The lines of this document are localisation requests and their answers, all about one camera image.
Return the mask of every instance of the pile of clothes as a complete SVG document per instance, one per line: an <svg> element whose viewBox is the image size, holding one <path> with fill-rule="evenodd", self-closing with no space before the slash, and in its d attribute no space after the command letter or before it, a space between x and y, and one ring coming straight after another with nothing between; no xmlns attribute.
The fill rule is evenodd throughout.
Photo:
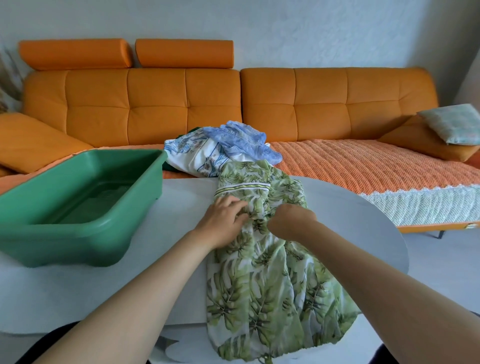
<svg viewBox="0 0 480 364"><path fill-rule="evenodd" d="M168 158L164 170L182 171L196 177L218 177L227 162L266 159L275 165L282 155L270 148L266 134L249 125L229 121L218 128L195 128L177 139L165 141Z"/></svg>

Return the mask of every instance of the striped trim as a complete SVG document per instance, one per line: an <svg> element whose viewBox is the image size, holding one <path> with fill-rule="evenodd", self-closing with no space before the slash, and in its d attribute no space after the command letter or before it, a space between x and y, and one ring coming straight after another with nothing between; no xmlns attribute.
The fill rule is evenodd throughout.
<svg viewBox="0 0 480 364"><path fill-rule="evenodd" d="M218 194L225 193L225 192L240 191L240 190L253 190L253 189L257 189L257 190L260 189L260 190L269 191L270 190L270 184L269 183L263 183L263 182L231 184L231 185L219 188L215 192L215 196L217 196Z"/></svg>

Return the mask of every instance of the tropical leaf pattern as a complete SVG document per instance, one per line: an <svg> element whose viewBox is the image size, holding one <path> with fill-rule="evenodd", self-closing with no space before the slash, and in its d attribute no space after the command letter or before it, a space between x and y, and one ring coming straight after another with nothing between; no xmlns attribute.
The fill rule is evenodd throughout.
<svg viewBox="0 0 480 364"><path fill-rule="evenodd" d="M207 325L218 354L249 361L339 341L358 307L305 247L267 229L280 204L307 206L301 183L265 160L228 162L218 181L216 196L248 201L251 217L208 258Z"/></svg>

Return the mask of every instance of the right hand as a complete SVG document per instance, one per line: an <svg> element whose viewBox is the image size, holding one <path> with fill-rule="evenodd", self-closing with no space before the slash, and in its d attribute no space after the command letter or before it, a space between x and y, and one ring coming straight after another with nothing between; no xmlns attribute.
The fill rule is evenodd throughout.
<svg viewBox="0 0 480 364"><path fill-rule="evenodd" d="M272 234L283 240L298 241L308 224L317 221L315 213L298 205L282 204L267 223Z"/></svg>

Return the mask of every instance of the sofa armrest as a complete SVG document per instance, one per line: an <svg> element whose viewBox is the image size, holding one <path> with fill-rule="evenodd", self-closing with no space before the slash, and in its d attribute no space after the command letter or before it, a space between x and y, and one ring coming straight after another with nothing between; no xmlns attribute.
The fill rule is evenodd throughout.
<svg viewBox="0 0 480 364"><path fill-rule="evenodd" d="M0 165L32 173L47 164L93 147L21 113L0 114Z"/></svg>

